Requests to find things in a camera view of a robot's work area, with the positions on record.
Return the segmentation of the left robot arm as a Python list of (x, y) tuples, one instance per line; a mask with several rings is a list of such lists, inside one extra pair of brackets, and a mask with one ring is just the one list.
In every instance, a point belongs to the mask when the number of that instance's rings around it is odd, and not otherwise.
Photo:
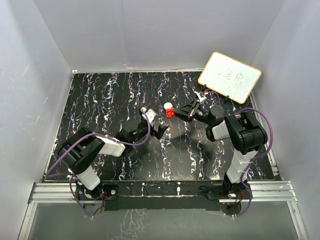
[(147, 120), (143, 116), (139, 122), (134, 119), (128, 120), (122, 124), (121, 130), (112, 139), (96, 135), (89, 136), (66, 154), (62, 161), (83, 185), (86, 197), (97, 200), (103, 195), (104, 189), (100, 177), (92, 167), (92, 162), (97, 155), (124, 157), (132, 151), (133, 147), (121, 142), (137, 144), (141, 139), (145, 139), (147, 134), (161, 139), (167, 129), (167, 125), (155, 126), (153, 122), (148, 129)]

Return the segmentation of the white earbud charging case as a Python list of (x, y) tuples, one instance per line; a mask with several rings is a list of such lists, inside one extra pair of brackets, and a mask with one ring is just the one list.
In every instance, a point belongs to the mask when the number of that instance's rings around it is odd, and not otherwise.
[(165, 110), (168, 110), (168, 109), (171, 109), (173, 107), (173, 105), (170, 103), (170, 102), (166, 102), (164, 105), (163, 105), (163, 108)]

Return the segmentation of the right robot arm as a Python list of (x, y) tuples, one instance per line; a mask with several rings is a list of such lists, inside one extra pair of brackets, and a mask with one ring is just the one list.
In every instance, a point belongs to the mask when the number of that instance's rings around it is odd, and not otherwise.
[(211, 187), (203, 192), (207, 195), (225, 195), (233, 199), (243, 190), (249, 189), (247, 174), (252, 162), (258, 157), (259, 149), (268, 141), (266, 130), (257, 120), (255, 113), (261, 114), (255, 108), (245, 108), (234, 115), (224, 115), (220, 105), (214, 105), (209, 111), (200, 107), (198, 100), (184, 106), (167, 107), (166, 116), (173, 116), (191, 122), (193, 119), (207, 124), (206, 137), (211, 142), (230, 139), (234, 151), (231, 164), (224, 175), (220, 186)]

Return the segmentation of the red ball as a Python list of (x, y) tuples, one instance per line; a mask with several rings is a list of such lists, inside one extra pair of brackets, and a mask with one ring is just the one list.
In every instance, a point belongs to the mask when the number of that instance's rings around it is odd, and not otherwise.
[(175, 115), (175, 113), (174, 113), (174, 108), (173, 108), (173, 107), (168, 108), (168, 109), (166, 109), (165, 111), (166, 111), (166, 117), (167, 117), (168, 119), (172, 118), (172, 117)]

